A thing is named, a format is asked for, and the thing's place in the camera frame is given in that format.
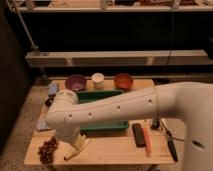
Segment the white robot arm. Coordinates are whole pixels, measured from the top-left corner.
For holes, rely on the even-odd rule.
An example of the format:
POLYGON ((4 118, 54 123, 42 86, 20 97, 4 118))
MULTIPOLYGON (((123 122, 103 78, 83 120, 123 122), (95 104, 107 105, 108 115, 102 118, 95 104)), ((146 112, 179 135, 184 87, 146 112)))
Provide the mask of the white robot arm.
POLYGON ((179 82, 80 104, 61 90, 46 115, 59 139, 77 140, 79 127, 112 121, 178 118, 187 126, 182 171, 213 171, 213 84, 179 82))

